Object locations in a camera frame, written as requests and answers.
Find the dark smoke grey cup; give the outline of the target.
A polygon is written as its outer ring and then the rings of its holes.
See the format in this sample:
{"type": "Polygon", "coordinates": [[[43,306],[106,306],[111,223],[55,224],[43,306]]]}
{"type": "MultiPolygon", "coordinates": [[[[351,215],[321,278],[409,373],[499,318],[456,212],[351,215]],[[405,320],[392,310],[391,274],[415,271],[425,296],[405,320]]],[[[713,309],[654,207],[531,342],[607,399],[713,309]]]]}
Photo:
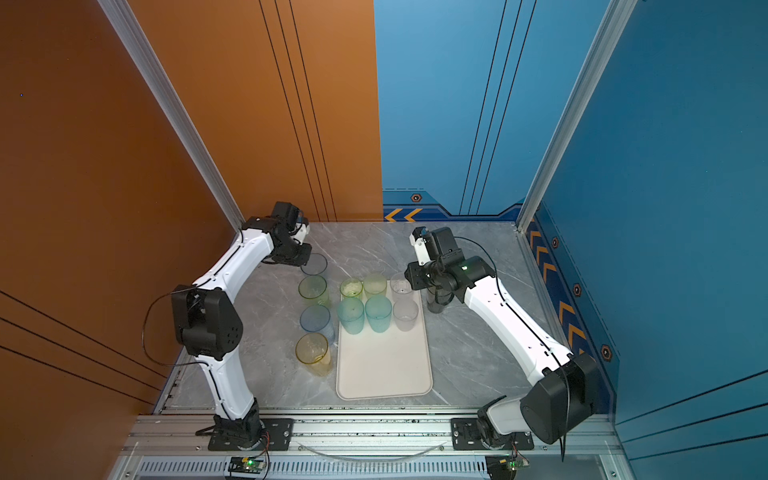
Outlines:
{"type": "Polygon", "coordinates": [[[427,288],[427,308],[431,313],[440,314],[454,299],[454,293],[442,288],[427,288]]]}

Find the tall grey-blue cup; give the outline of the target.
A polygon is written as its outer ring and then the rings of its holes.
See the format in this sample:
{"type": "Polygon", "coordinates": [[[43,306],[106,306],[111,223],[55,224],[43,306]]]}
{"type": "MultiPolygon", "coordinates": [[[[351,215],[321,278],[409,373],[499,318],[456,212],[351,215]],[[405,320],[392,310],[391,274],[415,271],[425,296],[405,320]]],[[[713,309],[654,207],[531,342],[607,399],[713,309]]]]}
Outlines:
{"type": "Polygon", "coordinates": [[[321,253],[312,253],[309,256],[307,262],[300,267],[301,271],[305,275],[309,276],[321,276],[328,268],[328,260],[321,253]]]}

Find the tall green clear cup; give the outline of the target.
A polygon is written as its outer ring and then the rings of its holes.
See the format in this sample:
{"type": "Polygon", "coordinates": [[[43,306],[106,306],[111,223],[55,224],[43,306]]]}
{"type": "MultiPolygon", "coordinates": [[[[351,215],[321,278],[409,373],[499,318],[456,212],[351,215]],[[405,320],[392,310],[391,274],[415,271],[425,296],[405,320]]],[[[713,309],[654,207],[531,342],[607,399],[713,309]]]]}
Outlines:
{"type": "Polygon", "coordinates": [[[327,281],[321,275],[306,276],[298,285],[298,293],[307,306],[331,304],[327,281]]]}

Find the green dotted textured cup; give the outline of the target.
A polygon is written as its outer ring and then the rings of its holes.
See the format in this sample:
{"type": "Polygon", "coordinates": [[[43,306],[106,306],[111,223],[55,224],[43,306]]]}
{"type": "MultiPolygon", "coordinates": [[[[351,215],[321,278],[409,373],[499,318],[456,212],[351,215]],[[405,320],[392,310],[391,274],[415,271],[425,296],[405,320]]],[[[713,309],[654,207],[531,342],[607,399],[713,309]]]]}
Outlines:
{"type": "Polygon", "coordinates": [[[381,273],[370,273],[363,279],[363,288],[367,298],[385,296],[388,290],[388,280],[381,273]]]}

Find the teal cup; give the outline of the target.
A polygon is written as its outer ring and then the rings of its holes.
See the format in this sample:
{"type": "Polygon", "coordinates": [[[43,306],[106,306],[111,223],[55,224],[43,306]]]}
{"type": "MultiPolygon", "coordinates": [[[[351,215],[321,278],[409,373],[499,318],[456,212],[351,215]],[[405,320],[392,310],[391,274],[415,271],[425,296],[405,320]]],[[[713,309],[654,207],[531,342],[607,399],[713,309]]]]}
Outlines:
{"type": "Polygon", "coordinates": [[[386,332],[391,323],[392,303],[384,295],[369,298],[365,304],[366,317],[371,329],[376,333],[386,332]]]}
{"type": "Polygon", "coordinates": [[[362,332],[365,325],[365,306],[357,297],[345,297],[337,307],[341,327],[350,335],[362,332]]]}

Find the small green clear glass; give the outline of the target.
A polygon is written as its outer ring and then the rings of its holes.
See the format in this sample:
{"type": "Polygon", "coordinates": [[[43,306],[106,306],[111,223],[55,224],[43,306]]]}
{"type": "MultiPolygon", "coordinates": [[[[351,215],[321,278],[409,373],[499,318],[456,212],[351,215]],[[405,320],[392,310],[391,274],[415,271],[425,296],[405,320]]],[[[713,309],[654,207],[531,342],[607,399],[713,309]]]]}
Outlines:
{"type": "Polygon", "coordinates": [[[364,292],[363,280],[357,277],[347,278],[341,282],[339,290],[343,299],[357,298],[361,300],[364,292]]]}

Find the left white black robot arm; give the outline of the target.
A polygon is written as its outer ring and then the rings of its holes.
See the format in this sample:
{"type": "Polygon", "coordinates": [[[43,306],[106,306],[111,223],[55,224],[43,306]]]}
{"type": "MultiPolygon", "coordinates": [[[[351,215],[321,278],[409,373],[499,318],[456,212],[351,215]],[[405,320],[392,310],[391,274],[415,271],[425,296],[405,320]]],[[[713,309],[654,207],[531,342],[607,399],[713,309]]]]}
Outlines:
{"type": "Polygon", "coordinates": [[[177,342],[200,366],[214,400],[214,425],[203,431],[211,436],[210,447],[263,446],[266,428],[241,364],[244,327],[234,303],[264,261],[306,265],[312,250],[305,242],[308,232],[309,221],[301,210],[278,203],[271,215],[246,221],[228,250],[192,285],[180,285],[171,293],[177,342]]]}

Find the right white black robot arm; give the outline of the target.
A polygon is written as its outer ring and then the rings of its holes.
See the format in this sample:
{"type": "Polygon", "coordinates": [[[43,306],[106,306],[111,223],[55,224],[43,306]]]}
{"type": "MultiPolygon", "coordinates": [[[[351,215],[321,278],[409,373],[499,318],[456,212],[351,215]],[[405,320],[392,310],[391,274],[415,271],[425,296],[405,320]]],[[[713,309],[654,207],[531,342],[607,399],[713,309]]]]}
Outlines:
{"type": "Polygon", "coordinates": [[[574,354],[552,339],[506,291],[497,274],[475,256],[450,266],[437,261],[408,264],[405,278],[415,290],[451,293],[479,315],[517,360],[529,392],[516,406],[540,441],[553,444],[595,414],[600,372],[587,353],[574,354]]]}

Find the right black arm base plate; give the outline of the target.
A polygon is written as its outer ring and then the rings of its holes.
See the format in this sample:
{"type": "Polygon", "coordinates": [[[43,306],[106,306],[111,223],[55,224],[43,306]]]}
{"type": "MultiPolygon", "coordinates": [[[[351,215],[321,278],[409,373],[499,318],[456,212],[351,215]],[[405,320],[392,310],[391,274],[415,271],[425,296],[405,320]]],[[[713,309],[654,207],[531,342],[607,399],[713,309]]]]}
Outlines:
{"type": "Polygon", "coordinates": [[[459,417],[450,420],[453,448],[458,451],[530,451],[534,449],[529,432],[498,433],[491,424],[477,417],[459,417]]]}

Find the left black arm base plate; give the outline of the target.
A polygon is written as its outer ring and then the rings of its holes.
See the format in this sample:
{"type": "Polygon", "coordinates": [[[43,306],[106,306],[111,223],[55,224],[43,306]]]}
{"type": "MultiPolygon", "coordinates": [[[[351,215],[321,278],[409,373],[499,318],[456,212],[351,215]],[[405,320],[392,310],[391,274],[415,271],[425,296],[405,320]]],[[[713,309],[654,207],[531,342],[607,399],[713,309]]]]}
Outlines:
{"type": "Polygon", "coordinates": [[[293,418],[266,418],[261,420],[262,430],[254,440],[236,439],[233,435],[213,433],[207,449],[209,451],[243,451],[269,453],[285,452],[289,449],[293,430],[293,418]]]}

